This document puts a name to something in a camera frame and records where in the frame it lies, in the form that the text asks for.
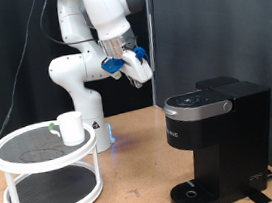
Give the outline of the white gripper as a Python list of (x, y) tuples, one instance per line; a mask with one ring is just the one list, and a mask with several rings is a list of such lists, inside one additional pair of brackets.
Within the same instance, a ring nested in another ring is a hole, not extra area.
[(132, 86), (142, 88), (143, 83), (153, 76), (151, 68), (146, 60), (136, 58), (136, 53), (126, 50), (122, 55), (124, 61), (120, 71), (123, 72)]

